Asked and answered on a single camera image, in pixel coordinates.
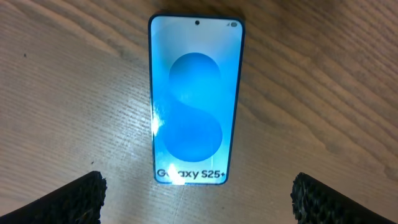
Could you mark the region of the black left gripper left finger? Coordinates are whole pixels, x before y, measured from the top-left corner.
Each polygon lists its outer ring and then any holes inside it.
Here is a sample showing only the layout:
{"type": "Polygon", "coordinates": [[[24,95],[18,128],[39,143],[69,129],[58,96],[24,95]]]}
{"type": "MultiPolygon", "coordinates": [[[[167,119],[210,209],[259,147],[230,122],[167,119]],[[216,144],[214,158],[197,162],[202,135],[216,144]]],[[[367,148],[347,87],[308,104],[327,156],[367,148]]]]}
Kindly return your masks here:
{"type": "Polygon", "coordinates": [[[106,179],[92,171],[1,216],[1,224],[100,224],[106,179]]]}

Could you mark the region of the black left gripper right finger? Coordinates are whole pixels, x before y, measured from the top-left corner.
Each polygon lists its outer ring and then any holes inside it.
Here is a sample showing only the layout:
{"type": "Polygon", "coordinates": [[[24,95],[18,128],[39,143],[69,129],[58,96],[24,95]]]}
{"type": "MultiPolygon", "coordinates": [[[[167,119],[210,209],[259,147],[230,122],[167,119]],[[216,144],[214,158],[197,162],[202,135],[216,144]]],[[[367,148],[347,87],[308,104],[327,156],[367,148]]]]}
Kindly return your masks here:
{"type": "Polygon", "coordinates": [[[298,224],[395,224],[303,172],[290,196],[298,224]]]}

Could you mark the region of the blue Galaxy smartphone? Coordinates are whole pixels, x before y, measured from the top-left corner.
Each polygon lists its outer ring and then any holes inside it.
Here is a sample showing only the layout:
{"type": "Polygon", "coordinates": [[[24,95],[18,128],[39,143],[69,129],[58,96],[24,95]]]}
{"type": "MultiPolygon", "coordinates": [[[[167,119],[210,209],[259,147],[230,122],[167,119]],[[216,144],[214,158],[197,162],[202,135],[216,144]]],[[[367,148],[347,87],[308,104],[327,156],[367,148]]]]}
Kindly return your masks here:
{"type": "Polygon", "coordinates": [[[245,25],[226,16],[155,14],[148,22],[154,179],[228,180],[245,25]]]}

